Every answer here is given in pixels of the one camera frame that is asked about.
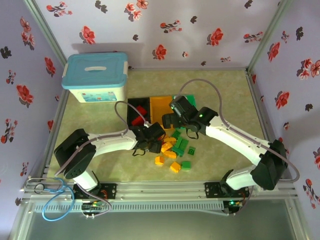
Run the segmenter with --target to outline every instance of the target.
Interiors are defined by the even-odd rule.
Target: gray cable
[[[296,166],[295,166],[293,163],[291,163],[291,162],[290,162],[289,160],[287,160],[285,157],[281,156],[281,155],[280,155],[279,153],[277,153],[276,151],[270,149],[268,146],[262,145],[259,141],[256,141],[256,140],[252,139],[251,137],[246,136],[245,134],[243,134],[242,132],[239,132],[238,130],[234,129],[232,126],[230,126],[230,125],[227,123],[227,121],[224,119],[223,114],[222,114],[222,97],[221,97],[221,94],[220,94],[218,88],[217,88],[212,82],[210,82],[210,81],[208,81],[208,80],[206,80],[206,79],[201,79],[201,78],[196,78],[196,79],[189,80],[189,81],[187,81],[187,82],[180,88],[180,91],[179,91],[179,93],[178,93],[177,96],[181,95],[181,92],[182,92],[182,90],[185,88],[186,85],[188,85],[189,83],[192,83],[192,82],[194,82],[194,81],[205,82],[205,83],[211,85],[211,86],[215,89],[215,91],[216,91],[216,93],[218,94],[218,97],[219,97],[219,115],[220,115],[220,118],[221,118],[222,122],[224,123],[224,125],[226,125],[231,131],[233,131],[233,132],[236,133],[237,135],[239,135],[239,136],[241,136],[241,137],[249,140],[250,142],[256,144],[257,146],[260,146],[260,147],[262,147],[263,149],[269,151],[270,153],[276,155],[278,158],[280,158],[280,159],[282,159],[283,161],[285,161],[290,167],[292,167],[292,168],[294,169],[294,171],[295,171],[295,173],[296,173],[296,177],[295,177],[294,179],[291,179],[291,180],[281,180],[281,179],[280,179],[279,181],[281,181],[281,182],[286,182],[286,183],[294,183],[294,182],[296,182],[296,181],[299,180],[299,178],[300,178],[299,170],[296,168]]]
[[[146,119],[144,118],[144,116],[134,107],[132,106],[130,103],[126,102],[126,101],[117,101],[114,105],[114,111],[115,111],[115,114],[121,119],[121,121],[124,123],[125,125],[125,130],[121,133],[118,133],[118,134],[105,134],[105,135],[101,135],[101,136],[97,136],[97,137],[94,137],[88,141],[86,141],[85,143],[83,143],[82,145],[80,145],[75,151],[74,153],[69,157],[69,159],[60,167],[60,169],[54,174],[54,176],[58,176],[62,171],[64,171],[66,169],[66,167],[68,166],[68,164],[74,159],[74,157],[77,155],[78,152],[80,152],[86,145],[94,142],[94,141],[97,141],[97,140],[101,140],[101,139],[107,139],[107,138],[115,138],[115,137],[121,137],[123,135],[125,135],[128,131],[129,131],[129,126],[126,122],[126,120],[123,119],[122,116],[120,116],[120,114],[118,113],[118,110],[117,110],[117,105],[119,103],[122,103],[122,104],[127,104],[129,107],[133,108],[133,110],[135,110],[139,115],[140,117],[142,117],[144,123],[146,123]]]

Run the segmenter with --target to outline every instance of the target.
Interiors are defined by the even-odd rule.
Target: box handle
[[[107,68],[105,66],[88,66],[86,67],[84,70],[85,71],[94,71],[94,70],[98,70],[98,71],[104,71]]]

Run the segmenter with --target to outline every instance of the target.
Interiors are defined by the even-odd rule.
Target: cable
[[[58,221],[58,220],[61,220],[63,219],[65,216],[67,216],[71,210],[73,209],[74,205],[75,205],[75,195],[74,195],[74,191],[72,190],[71,187],[69,187],[68,185],[66,185],[65,181],[62,179],[62,178],[55,178],[56,180],[59,180],[60,182],[62,182],[62,186],[61,188],[59,189],[46,189],[47,192],[49,193],[52,193],[52,194],[55,194],[57,193],[55,196],[53,196],[43,207],[42,209],[42,217],[44,220],[47,220],[49,222],[55,222],[55,221]],[[60,217],[57,217],[57,218],[48,218],[46,216],[46,209],[48,207],[48,205],[54,200],[56,199],[57,197],[59,197],[61,194],[65,193],[66,192],[66,189],[68,189],[70,192],[71,192],[71,198],[72,198],[72,202],[71,202],[71,205],[69,206],[69,209]]]
[[[133,108],[133,110],[135,110],[139,115],[140,117],[142,117],[143,121],[144,121],[144,124],[146,124],[146,119],[144,118],[144,116],[134,107],[132,106],[130,103],[126,102],[126,101],[117,101],[114,105],[114,111],[115,111],[115,114],[121,119],[121,121],[124,123],[125,125],[125,130],[121,133],[118,133],[118,134],[105,134],[105,135],[101,135],[101,136],[97,136],[97,137],[94,137],[86,142],[84,142],[82,145],[80,145],[75,151],[74,153],[69,157],[69,159],[60,167],[60,169],[54,174],[54,176],[58,176],[62,171],[64,171],[66,169],[66,167],[68,166],[68,164],[74,159],[74,157],[77,155],[78,152],[80,152],[86,145],[94,142],[94,141],[97,141],[97,140],[101,140],[101,139],[107,139],[107,138],[115,138],[115,137],[121,137],[123,135],[125,135],[128,131],[129,131],[129,126],[127,124],[127,122],[122,118],[122,116],[120,116],[120,114],[118,113],[118,110],[117,110],[117,105],[119,103],[122,103],[122,104],[127,104],[129,107]]]
[[[79,187],[85,194],[87,194],[87,195],[89,195],[89,196],[91,196],[91,197],[93,197],[93,198],[95,198],[95,199],[98,199],[98,200],[100,200],[100,201],[103,201],[103,202],[105,202],[106,204],[108,204],[108,205],[110,206],[110,208],[108,208],[107,210],[105,210],[105,211],[103,211],[103,212],[100,212],[100,213],[97,213],[97,214],[93,214],[92,216],[85,215],[84,212],[81,211],[82,214],[83,214],[86,218],[95,218],[95,217],[101,216],[101,215],[103,215],[103,214],[106,214],[106,213],[108,213],[108,212],[110,212],[110,211],[112,210],[112,205],[111,205],[111,203],[110,203],[108,200],[106,200],[106,199],[104,199],[104,198],[102,198],[102,197],[99,197],[99,196],[97,196],[97,195],[94,195],[94,194],[88,192],[87,190],[85,190],[85,189],[84,189],[80,184],[78,184],[78,183],[77,183],[77,185],[78,185],[78,187]]]
[[[177,94],[177,97],[181,95],[181,92],[182,90],[185,88],[186,85],[188,85],[189,83],[192,83],[194,81],[201,81],[201,82],[205,82],[209,85],[211,85],[214,90],[216,91],[218,97],[219,97],[219,115],[220,115],[220,118],[222,120],[222,122],[224,123],[224,125],[229,128],[231,131],[233,131],[234,133],[236,133],[237,135],[249,140],[250,142],[256,144],[257,146],[260,146],[262,147],[263,149],[269,151],[270,153],[276,155],[278,158],[280,158],[281,160],[285,161],[290,167],[292,167],[296,173],[296,176],[294,179],[291,179],[291,180],[279,180],[281,182],[286,182],[286,183],[294,183],[296,181],[299,180],[300,178],[300,173],[299,173],[299,170],[296,168],[296,166],[291,163],[289,160],[287,160],[285,157],[283,157],[282,155],[280,155],[279,153],[277,153],[276,151],[270,149],[268,146],[265,146],[265,145],[262,145],[261,142],[259,141],[256,141],[255,139],[252,139],[251,137],[249,136],[246,136],[245,134],[243,134],[242,132],[239,132],[238,130],[234,129],[232,126],[230,126],[229,123],[227,123],[227,121],[225,120],[225,118],[223,117],[223,114],[222,114],[222,97],[221,97],[221,94],[218,90],[218,88],[210,81],[206,80],[206,79],[201,79],[201,78],[195,78],[195,79],[192,79],[192,80],[189,80],[187,81],[181,88],[180,88],[180,91],[179,93]]]

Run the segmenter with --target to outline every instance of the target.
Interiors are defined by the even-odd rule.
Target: green lego brick
[[[181,164],[181,168],[184,170],[190,170],[191,169],[191,162],[190,161],[183,161]]]
[[[190,146],[190,147],[189,147],[188,154],[190,154],[190,155],[195,155],[195,151],[196,151],[196,148],[193,147],[193,146]]]
[[[182,151],[185,151],[187,148],[189,141],[187,139],[182,138],[181,144],[179,146],[179,149],[181,149]]]
[[[176,148],[180,148],[182,139],[183,139],[183,138],[182,138],[181,136],[178,137],[178,139],[176,140],[176,143],[175,143],[175,145],[174,145]]]
[[[177,156],[182,157],[184,155],[184,151],[182,151],[181,149],[177,148],[177,147],[173,147],[171,148],[172,151],[174,151],[176,153]]]
[[[174,131],[174,133],[172,134],[172,136],[171,137],[173,137],[173,138],[175,138],[175,139],[178,139],[179,138],[179,136],[180,136],[180,134],[181,134],[181,132],[179,132],[179,131]]]

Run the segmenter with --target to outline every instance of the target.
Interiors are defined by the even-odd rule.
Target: blue lid
[[[119,88],[126,84],[128,56],[124,52],[74,54],[62,75],[64,89]]]

